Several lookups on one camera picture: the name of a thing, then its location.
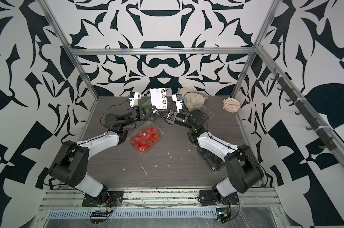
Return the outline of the white sticker sheet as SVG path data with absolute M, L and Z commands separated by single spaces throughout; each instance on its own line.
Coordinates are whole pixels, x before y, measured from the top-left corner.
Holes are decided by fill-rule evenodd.
M 151 104 L 155 106 L 157 110 L 167 109 L 167 94 L 165 88 L 152 88 L 151 92 Z

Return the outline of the strawberry clamshell box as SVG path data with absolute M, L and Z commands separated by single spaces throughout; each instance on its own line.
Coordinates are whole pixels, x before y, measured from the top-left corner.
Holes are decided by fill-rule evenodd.
M 127 138 L 127 142 L 139 153 L 148 152 L 163 135 L 163 131 L 152 121 L 142 124 Z

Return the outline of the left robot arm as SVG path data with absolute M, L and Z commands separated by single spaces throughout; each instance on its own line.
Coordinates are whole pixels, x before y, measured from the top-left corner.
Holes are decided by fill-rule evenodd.
M 109 198 L 108 188 L 87 173 L 88 161 L 96 154 L 122 144 L 129 132 L 126 126 L 145 121 L 156 110 L 155 106 L 134 106 L 123 115 L 105 115 L 103 126 L 107 131 L 88 140 L 64 142 L 49 168 L 48 175 L 79 190 L 88 198 L 105 203 Z

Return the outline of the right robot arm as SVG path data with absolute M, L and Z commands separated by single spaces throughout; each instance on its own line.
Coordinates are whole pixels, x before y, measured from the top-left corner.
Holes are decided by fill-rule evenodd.
M 213 187 L 218 197 L 245 193 L 264 177 L 265 172 L 250 147 L 230 144 L 214 136 L 208 130 L 208 123 L 201 111 L 193 110 L 183 114 L 169 109 L 159 110 L 158 115 L 171 125 L 189 128 L 188 138 L 191 143 L 224 161 L 228 176 Z

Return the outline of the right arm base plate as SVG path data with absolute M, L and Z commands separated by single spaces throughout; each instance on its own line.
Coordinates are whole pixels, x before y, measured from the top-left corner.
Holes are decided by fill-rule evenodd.
M 213 205 L 222 205 L 222 206 L 228 206 L 238 205 L 238 195 L 237 193 L 232 193 L 226 197 L 221 196 L 217 190 L 200 190 L 198 195 L 198 202 L 202 206 L 213 206 Z

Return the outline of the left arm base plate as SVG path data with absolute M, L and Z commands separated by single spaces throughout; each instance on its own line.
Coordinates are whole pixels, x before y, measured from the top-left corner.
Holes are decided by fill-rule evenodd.
M 103 191 L 97 197 L 85 195 L 82 207 L 118 207 L 123 202 L 124 191 Z

